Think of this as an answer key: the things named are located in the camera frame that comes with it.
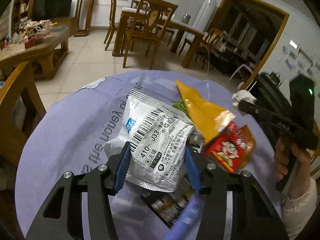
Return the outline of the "person's right hand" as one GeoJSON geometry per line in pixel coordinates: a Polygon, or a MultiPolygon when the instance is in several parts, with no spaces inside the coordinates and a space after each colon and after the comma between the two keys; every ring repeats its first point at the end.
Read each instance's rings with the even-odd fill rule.
{"type": "Polygon", "coordinates": [[[291,199],[305,194],[311,185],[311,157],[286,136],[281,136],[274,153],[276,189],[291,199]]]}

